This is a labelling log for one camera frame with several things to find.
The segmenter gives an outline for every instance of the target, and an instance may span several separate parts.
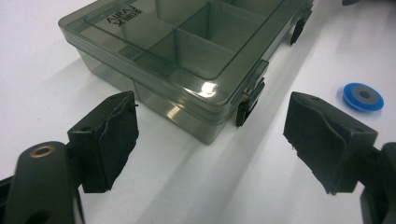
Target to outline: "blue disc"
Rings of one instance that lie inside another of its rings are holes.
[[[360,83],[349,83],[344,87],[344,100],[362,112],[377,111],[384,106],[384,100],[377,91]]]

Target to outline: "transparent gray plastic box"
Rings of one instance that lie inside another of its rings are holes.
[[[88,68],[204,143],[257,98],[312,0],[101,0],[59,21]]]

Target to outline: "blue ring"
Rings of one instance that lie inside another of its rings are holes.
[[[357,88],[359,88],[359,90],[364,90],[364,94],[357,96],[354,92]],[[372,102],[365,101],[364,98],[366,97],[371,98]],[[347,84],[344,87],[343,98],[349,106],[362,112],[377,111],[384,106],[384,99],[382,99],[382,96],[376,90],[360,83]]]

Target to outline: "blue cap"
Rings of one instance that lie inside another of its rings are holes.
[[[349,83],[344,87],[344,100],[362,112],[377,111],[384,106],[384,100],[376,90],[360,83]]]

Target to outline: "plastic box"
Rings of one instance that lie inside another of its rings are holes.
[[[59,25],[93,73],[210,144],[236,110],[243,123],[268,60],[311,7],[312,0],[102,0]]]

